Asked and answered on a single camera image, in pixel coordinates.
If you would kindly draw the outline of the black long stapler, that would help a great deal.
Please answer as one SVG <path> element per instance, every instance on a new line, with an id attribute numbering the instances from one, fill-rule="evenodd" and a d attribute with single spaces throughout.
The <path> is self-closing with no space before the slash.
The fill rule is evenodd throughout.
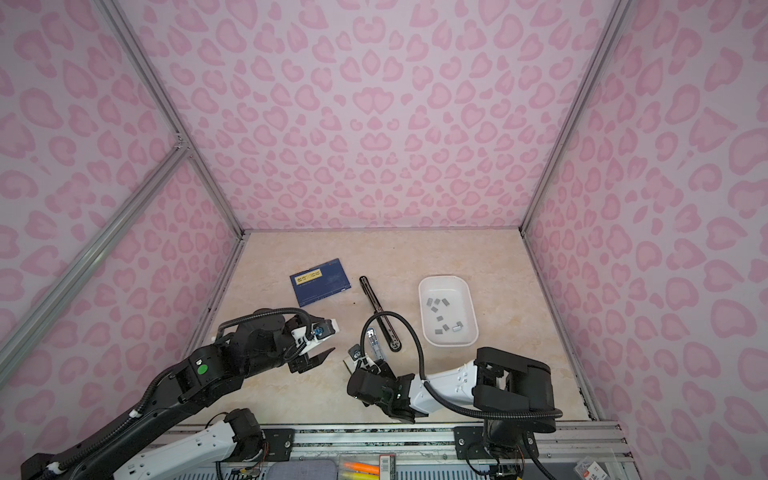
<path id="1" fill-rule="evenodd" d="M 359 282 L 361 288 L 371 303 L 375 313 L 381 313 L 384 311 L 377 295 L 375 294 L 369 279 L 366 276 L 360 276 Z M 377 318 L 377 322 L 380 330 L 383 333 L 384 339 L 392 352 L 400 352 L 402 350 L 402 342 L 395 331 L 390 319 L 386 315 L 381 315 Z"/>

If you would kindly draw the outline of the light blue mini stapler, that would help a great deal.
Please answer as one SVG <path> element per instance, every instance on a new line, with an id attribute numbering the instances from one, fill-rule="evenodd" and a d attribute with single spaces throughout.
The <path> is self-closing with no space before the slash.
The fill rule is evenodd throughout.
<path id="1" fill-rule="evenodd" d="M 385 361 L 386 357 L 384 355 L 384 352 L 381 348 L 380 342 L 378 340 L 378 336 L 376 333 L 376 330 L 373 327 L 369 327 L 366 330 L 366 337 L 368 345 L 372 349 L 373 358 L 375 361 Z"/>

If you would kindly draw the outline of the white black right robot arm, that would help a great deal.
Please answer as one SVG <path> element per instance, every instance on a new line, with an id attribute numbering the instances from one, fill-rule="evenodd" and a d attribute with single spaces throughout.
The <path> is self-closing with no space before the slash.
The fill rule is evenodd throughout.
<path id="1" fill-rule="evenodd" d="M 429 375 L 424 349 L 414 343 L 418 371 L 397 376 L 384 360 L 372 360 L 366 342 L 349 350 L 349 396 L 378 407 L 387 417 L 412 424 L 438 410 L 480 420 L 481 433 L 457 438 L 458 458 L 491 458 L 488 479 L 520 479 L 531 461 L 547 479 L 535 436 L 551 434 L 563 413 L 555 405 L 550 367 L 540 361 L 493 347 L 481 347 L 474 360 L 453 370 Z"/>

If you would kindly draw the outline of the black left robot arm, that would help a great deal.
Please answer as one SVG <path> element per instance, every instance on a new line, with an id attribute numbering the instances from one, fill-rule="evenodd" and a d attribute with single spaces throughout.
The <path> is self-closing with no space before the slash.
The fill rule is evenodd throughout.
<path id="1" fill-rule="evenodd" d="M 222 323 L 215 339 L 167 367 L 137 403 L 85 440 L 22 463 L 24 479 L 110 479 L 177 424 L 239 390 L 250 377 L 288 366 L 303 373 L 326 352 L 311 351 L 339 331 L 336 320 L 299 308 L 260 309 Z"/>

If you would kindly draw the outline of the blue book yellow label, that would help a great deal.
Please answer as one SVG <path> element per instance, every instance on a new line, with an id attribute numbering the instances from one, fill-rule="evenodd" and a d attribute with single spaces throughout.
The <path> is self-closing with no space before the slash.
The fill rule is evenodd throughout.
<path id="1" fill-rule="evenodd" d="M 351 288 L 351 283 L 336 258 L 290 276 L 296 300 L 300 307 L 336 295 Z"/>

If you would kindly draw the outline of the orange marker pen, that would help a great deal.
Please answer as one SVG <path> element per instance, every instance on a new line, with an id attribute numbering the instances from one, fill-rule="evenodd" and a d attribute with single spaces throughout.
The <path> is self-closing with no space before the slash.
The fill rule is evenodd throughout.
<path id="1" fill-rule="evenodd" d="M 368 474 L 368 475 L 374 475 L 379 476 L 380 475 L 380 468 L 375 465 L 371 464 L 365 464 L 360 462 L 343 462 L 342 466 L 350 471 L 361 473 L 361 474 Z"/>

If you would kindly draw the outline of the yellow marker pen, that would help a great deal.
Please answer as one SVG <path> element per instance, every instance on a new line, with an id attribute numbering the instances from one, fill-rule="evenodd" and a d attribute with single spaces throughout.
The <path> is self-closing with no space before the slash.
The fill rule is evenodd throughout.
<path id="1" fill-rule="evenodd" d="M 368 473 L 344 471 L 341 473 L 341 479 L 342 480 L 379 480 L 379 477 L 377 475 L 368 474 Z"/>

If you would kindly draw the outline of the white plastic tray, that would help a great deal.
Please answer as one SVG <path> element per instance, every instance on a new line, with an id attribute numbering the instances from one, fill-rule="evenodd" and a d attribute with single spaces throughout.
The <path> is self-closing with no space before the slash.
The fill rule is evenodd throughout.
<path id="1" fill-rule="evenodd" d="M 442 348 L 463 348 L 477 341 L 477 317 L 469 286 L 464 279 L 454 275 L 429 276 L 419 283 L 418 294 L 423 335 L 429 344 Z M 448 297 L 450 304 L 445 304 L 443 297 Z M 433 299 L 431 307 L 436 307 L 437 312 L 432 312 L 431 307 L 426 305 L 429 298 Z M 439 305 L 434 304 L 435 298 L 442 299 Z M 438 316 L 443 316 L 444 321 L 438 322 Z M 458 322 L 463 324 L 463 329 L 453 331 Z M 449 330 L 444 331 L 442 325 L 447 325 Z M 441 328 L 443 333 L 436 334 L 437 328 Z"/>

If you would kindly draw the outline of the grey foam pad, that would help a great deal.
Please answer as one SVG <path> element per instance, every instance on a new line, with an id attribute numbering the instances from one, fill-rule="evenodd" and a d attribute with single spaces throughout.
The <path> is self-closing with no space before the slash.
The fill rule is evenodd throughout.
<path id="1" fill-rule="evenodd" d="M 279 462 L 270 466 L 266 480 L 336 480 L 338 467 L 328 459 Z"/>

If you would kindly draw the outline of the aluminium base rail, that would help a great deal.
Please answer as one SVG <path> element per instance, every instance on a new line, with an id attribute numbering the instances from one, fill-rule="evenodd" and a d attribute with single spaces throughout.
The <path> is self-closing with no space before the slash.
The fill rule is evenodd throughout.
<path id="1" fill-rule="evenodd" d="M 479 479 L 506 467 L 524 479 L 636 479 L 634 458 L 618 425 L 565 421 L 550 434 L 520 433 L 494 442 L 483 424 L 425 423 L 268 425 L 264 452 L 240 459 L 222 424 L 193 432 L 176 430 L 177 441 L 138 454 L 117 479 L 265 479 L 271 467 L 319 461 L 336 473 L 351 463 L 383 467 L 389 479 Z"/>

